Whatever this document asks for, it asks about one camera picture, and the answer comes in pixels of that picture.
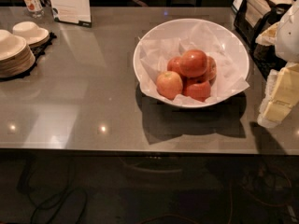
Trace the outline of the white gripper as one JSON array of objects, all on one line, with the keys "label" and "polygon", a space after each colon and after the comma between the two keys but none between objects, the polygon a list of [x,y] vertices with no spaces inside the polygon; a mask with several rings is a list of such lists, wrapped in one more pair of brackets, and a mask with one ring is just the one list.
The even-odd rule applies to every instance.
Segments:
[{"label": "white gripper", "polygon": [[274,128],[299,102],[299,0],[279,22],[260,33],[255,42],[263,46],[273,45],[276,56],[290,62],[279,71],[270,71],[259,108],[258,124]]}]

